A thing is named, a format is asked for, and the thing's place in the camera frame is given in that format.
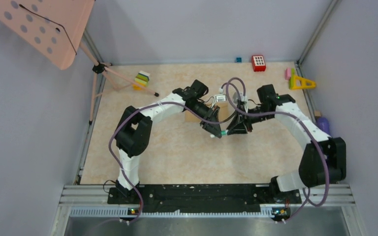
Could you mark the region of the green white glue stick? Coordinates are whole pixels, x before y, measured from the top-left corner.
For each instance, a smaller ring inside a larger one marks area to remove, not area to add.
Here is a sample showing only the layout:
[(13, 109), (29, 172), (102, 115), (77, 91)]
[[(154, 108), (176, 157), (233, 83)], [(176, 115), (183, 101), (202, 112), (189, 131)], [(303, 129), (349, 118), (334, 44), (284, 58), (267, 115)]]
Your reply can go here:
[(211, 138), (221, 138), (223, 136), (227, 136), (228, 130), (222, 130), (221, 132), (213, 132), (210, 134)]

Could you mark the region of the brown kraft envelope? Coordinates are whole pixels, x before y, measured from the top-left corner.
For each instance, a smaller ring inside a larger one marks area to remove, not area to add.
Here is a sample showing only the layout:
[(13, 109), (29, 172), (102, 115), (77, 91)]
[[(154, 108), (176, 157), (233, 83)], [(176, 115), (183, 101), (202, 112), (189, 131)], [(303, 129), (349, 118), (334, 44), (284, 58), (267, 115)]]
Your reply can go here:
[[(218, 106), (220, 108), (218, 112), (218, 121), (224, 121), (226, 118), (230, 116), (230, 112), (228, 109), (228, 103), (227, 102), (220, 102), (216, 103), (215, 106)], [(199, 111), (198, 114), (201, 118), (205, 118), (207, 113), (210, 111), (211, 106), (200, 106), (199, 109), (195, 109), (195, 111)], [(197, 122), (200, 123), (201, 120), (197, 118), (194, 114), (192, 114), (189, 111), (185, 111), (185, 122)]]

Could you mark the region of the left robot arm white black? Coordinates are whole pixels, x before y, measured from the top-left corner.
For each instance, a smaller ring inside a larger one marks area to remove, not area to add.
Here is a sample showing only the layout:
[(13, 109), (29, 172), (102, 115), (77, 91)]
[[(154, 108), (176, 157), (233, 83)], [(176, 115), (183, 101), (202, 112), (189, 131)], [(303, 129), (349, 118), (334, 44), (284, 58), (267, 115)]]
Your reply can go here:
[(148, 147), (153, 125), (172, 115), (189, 111), (200, 118), (200, 126), (205, 131), (215, 137), (222, 137), (218, 122), (219, 107), (211, 108), (200, 101), (208, 90), (205, 84), (195, 80), (191, 86), (174, 89), (168, 96), (149, 106), (129, 106), (125, 109), (113, 136), (119, 150), (117, 160), (121, 167), (116, 187), (124, 202), (133, 203), (138, 197), (135, 187), (139, 183), (139, 159)]

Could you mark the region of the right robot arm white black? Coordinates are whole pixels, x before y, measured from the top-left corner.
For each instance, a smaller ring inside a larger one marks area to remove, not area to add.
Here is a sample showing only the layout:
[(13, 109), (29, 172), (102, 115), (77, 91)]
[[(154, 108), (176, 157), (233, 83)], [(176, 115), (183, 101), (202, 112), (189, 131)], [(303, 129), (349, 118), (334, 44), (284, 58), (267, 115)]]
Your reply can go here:
[(230, 104), (237, 112), (227, 128), (227, 134), (246, 134), (254, 123), (276, 119), (291, 133), (303, 150), (296, 171), (273, 177), (269, 197), (283, 202), (289, 191), (327, 185), (344, 180), (347, 176), (346, 143), (341, 137), (333, 138), (318, 128), (299, 108), (289, 94), (279, 95), (272, 84), (257, 89), (260, 104), (247, 108), (244, 95), (234, 93)]

